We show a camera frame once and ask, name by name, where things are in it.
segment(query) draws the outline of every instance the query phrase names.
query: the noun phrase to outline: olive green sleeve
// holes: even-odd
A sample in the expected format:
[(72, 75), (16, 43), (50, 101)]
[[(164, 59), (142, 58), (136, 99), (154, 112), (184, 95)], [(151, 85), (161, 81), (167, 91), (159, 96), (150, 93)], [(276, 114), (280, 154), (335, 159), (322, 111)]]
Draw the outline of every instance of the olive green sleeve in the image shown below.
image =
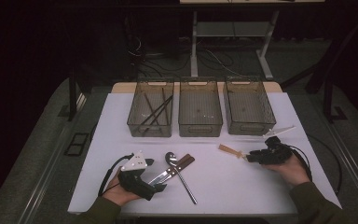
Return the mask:
[(73, 224), (111, 224), (120, 214), (121, 207), (111, 201), (98, 197), (91, 208), (80, 214)]
[(300, 184), (290, 191), (298, 210), (298, 223), (352, 223), (344, 211), (326, 200), (312, 182)]

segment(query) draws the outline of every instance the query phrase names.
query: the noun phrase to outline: hand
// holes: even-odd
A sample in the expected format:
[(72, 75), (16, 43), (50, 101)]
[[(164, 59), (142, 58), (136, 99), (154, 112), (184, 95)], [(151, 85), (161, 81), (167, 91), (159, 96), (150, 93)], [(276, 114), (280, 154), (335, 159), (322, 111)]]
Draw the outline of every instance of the hand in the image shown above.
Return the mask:
[(282, 178), (293, 186), (310, 182), (304, 167), (295, 155), (292, 155), (289, 160), (283, 164), (262, 166), (280, 173)]
[(123, 206), (124, 204), (135, 200), (140, 199), (138, 195), (124, 190), (118, 181), (118, 174), (120, 173), (120, 168), (118, 167), (118, 170), (115, 174), (115, 177), (109, 182), (106, 189), (107, 191), (103, 194), (103, 197), (113, 203), (116, 203), (119, 206)]

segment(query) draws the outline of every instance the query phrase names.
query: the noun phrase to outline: white tabletop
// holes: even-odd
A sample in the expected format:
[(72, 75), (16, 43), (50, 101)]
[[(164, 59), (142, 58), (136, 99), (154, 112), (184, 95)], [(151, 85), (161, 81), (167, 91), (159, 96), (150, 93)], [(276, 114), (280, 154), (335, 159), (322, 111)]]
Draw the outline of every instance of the white tabletop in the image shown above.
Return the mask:
[[(223, 95), (220, 95), (220, 101), (225, 123), (220, 137), (212, 138), (179, 136), (178, 93), (173, 98), (172, 137), (132, 137), (127, 126), (132, 97), (133, 93), (111, 93), (106, 98), (68, 212), (87, 211), (95, 201), (103, 177), (112, 164), (124, 155), (142, 150), (146, 158), (155, 160), (142, 174), (146, 182), (168, 168), (164, 160), (166, 152), (172, 151), (178, 158), (187, 153), (193, 156), (195, 161), (182, 175), (198, 204), (191, 202), (176, 176), (167, 181), (167, 188), (155, 194), (151, 201), (141, 199), (126, 204), (122, 208), (122, 216), (249, 217), (296, 213), (288, 195), (290, 187), (278, 174), (262, 168), (258, 163), (237, 159), (218, 149), (219, 144), (244, 152), (267, 148), (264, 143), (266, 139), (261, 136), (227, 133)], [(288, 95), (270, 92), (268, 98), (277, 120), (274, 129), (296, 126), (292, 131), (279, 135), (279, 138), (283, 143), (301, 148), (307, 154), (313, 182), (325, 198), (340, 206)]]

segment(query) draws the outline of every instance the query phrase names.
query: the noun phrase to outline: dark floor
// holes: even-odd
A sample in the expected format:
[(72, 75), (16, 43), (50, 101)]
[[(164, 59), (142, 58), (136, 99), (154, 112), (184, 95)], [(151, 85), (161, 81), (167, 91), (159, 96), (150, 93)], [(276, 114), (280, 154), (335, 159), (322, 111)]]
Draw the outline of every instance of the dark floor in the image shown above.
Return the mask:
[[(329, 44), (330, 42), (322, 40), (271, 43), (267, 60), (274, 81), (282, 83), (317, 63)], [(255, 57), (255, 49), (259, 46), (260, 42), (253, 39), (242, 39), (220, 46), (220, 49), (212, 49), (201, 42), (199, 76), (223, 77), (235, 72), (263, 77)], [(156, 58), (155, 55), (150, 58), (145, 62), (147, 66), (139, 67), (139, 76), (179, 78), (190, 75), (189, 51), (184, 50), (178, 60)], [(339, 184), (339, 172), (335, 158), (328, 148), (337, 155), (343, 176), (338, 199), (343, 209), (358, 223), (358, 111), (343, 91), (335, 87), (333, 106), (340, 107), (347, 119), (337, 120), (334, 124), (328, 123), (322, 115), (323, 92), (307, 94), (304, 91), (308, 79), (301, 79), (283, 91), (288, 92), (334, 189)], [(92, 139), (93, 128), (110, 91), (110, 86), (94, 86), (91, 93), (80, 97), (82, 100), (78, 104), (79, 112), (71, 122), (65, 116), (69, 104), (68, 80), (54, 92), (0, 190), (0, 223), (69, 223), (74, 219), (75, 215), (66, 211)], [(63, 156), (62, 153), (75, 133), (89, 135), (82, 155)], [(357, 166), (353, 168), (353, 165), (348, 164), (347, 158), (353, 158)], [(271, 224), (296, 223), (295, 217), (266, 217), (266, 220)]]

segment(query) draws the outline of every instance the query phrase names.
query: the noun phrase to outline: plastic storage bin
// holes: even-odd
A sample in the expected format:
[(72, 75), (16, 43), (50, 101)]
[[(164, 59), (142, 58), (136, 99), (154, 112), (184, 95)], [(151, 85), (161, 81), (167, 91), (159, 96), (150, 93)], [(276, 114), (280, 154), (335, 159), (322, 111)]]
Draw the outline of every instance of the plastic storage bin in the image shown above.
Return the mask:
[(127, 120), (133, 137), (171, 137), (173, 78), (138, 78)]
[(179, 134), (182, 137), (218, 137), (223, 119), (214, 77), (182, 77), (179, 98)]
[(263, 135), (276, 124), (260, 77), (226, 77), (224, 96), (229, 134)]

